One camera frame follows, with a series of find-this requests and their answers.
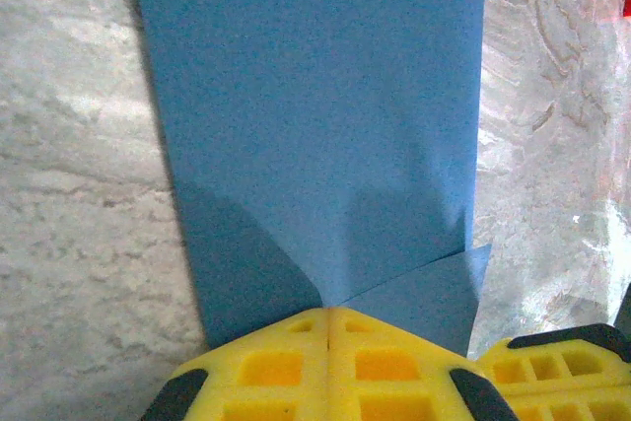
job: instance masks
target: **blue paper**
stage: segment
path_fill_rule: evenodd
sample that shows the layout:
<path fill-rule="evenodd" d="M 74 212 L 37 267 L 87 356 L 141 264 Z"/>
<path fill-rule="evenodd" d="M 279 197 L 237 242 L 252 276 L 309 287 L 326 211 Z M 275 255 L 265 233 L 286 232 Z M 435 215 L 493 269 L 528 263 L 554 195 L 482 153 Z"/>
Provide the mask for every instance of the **blue paper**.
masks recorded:
<path fill-rule="evenodd" d="M 140 1 L 211 345 L 469 249 L 483 0 Z M 284 263 L 222 256 L 217 202 Z"/>
<path fill-rule="evenodd" d="M 344 303 L 466 356 L 491 246 L 408 271 Z"/>

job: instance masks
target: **gray marble surface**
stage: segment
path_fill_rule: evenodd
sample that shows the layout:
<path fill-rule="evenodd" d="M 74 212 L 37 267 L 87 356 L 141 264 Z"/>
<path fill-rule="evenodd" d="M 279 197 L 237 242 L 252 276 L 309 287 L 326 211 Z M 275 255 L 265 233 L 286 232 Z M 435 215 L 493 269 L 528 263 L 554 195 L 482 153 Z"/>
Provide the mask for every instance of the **gray marble surface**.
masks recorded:
<path fill-rule="evenodd" d="M 471 355 L 631 280 L 623 0 L 486 0 Z M 135 0 L 0 0 L 0 419 L 133 420 L 204 350 Z"/>

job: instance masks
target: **red object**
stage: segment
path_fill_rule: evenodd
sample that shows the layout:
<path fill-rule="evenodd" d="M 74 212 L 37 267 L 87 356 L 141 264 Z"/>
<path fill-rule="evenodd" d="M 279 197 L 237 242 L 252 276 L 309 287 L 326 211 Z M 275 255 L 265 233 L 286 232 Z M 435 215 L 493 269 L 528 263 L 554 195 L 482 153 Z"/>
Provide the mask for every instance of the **red object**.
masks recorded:
<path fill-rule="evenodd" d="M 624 1 L 624 12 L 622 15 L 624 17 L 631 17 L 631 0 Z"/>

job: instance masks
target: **black edge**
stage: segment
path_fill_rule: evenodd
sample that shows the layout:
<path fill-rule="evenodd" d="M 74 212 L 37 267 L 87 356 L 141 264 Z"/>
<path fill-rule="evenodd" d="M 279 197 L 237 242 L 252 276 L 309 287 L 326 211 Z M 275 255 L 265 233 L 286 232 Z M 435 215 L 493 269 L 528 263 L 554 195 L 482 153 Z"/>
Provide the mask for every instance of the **black edge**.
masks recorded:
<path fill-rule="evenodd" d="M 183 421 L 207 378 L 208 372 L 194 369 L 169 380 L 140 421 Z"/>
<path fill-rule="evenodd" d="M 507 347 L 524 349 L 568 340 L 585 340 L 617 354 L 624 362 L 631 362 L 631 343 L 620 330 L 601 323 L 516 337 L 508 343 Z"/>
<path fill-rule="evenodd" d="M 622 331 L 627 339 L 631 338 L 631 285 L 627 287 L 627 292 L 622 299 L 618 316 L 613 325 Z"/>
<path fill-rule="evenodd" d="M 475 421 L 519 421 L 488 380 L 467 369 L 453 369 L 450 376 Z"/>

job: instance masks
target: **square hole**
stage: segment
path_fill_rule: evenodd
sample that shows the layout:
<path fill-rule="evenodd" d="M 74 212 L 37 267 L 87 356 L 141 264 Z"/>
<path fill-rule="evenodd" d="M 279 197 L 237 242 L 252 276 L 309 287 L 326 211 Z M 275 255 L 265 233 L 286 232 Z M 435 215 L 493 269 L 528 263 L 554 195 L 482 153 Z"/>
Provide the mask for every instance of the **square hole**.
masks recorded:
<path fill-rule="evenodd" d="M 360 408 L 362 421 L 436 421 L 430 400 L 421 396 L 365 396 Z"/>
<path fill-rule="evenodd" d="M 520 421 L 543 421 L 543 415 L 537 408 L 522 408 L 515 410 Z"/>
<path fill-rule="evenodd" d="M 398 349 L 363 350 L 355 356 L 357 380 L 418 380 L 413 357 Z"/>
<path fill-rule="evenodd" d="M 589 407 L 595 421 L 631 421 L 629 408 L 622 401 L 595 401 Z"/>
<path fill-rule="evenodd" d="M 554 421 L 585 421 L 581 417 L 579 408 L 574 404 L 564 404 L 561 406 L 552 406 L 550 408 Z"/>
<path fill-rule="evenodd" d="M 550 356 L 532 357 L 530 363 L 534 368 L 537 380 L 552 380 L 561 378 L 561 370 Z"/>
<path fill-rule="evenodd" d="M 241 384 L 247 386 L 294 386 L 301 380 L 303 354 L 300 352 L 260 352 L 244 362 Z"/>
<path fill-rule="evenodd" d="M 222 421 L 293 421 L 296 406 L 289 403 L 236 404 L 224 409 Z"/>
<path fill-rule="evenodd" d="M 518 384 L 526 382 L 526 372 L 519 360 L 507 360 L 493 366 L 498 384 Z"/>
<path fill-rule="evenodd" d="M 357 320 L 346 321 L 346 332 L 372 332 L 367 325 L 358 322 Z"/>
<path fill-rule="evenodd" d="M 314 323 L 311 320 L 301 320 L 296 322 L 289 328 L 290 332 L 309 332 L 314 328 Z"/>
<path fill-rule="evenodd" d="M 602 372 L 600 361 L 588 352 L 564 352 L 563 360 L 573 377 Z"/>

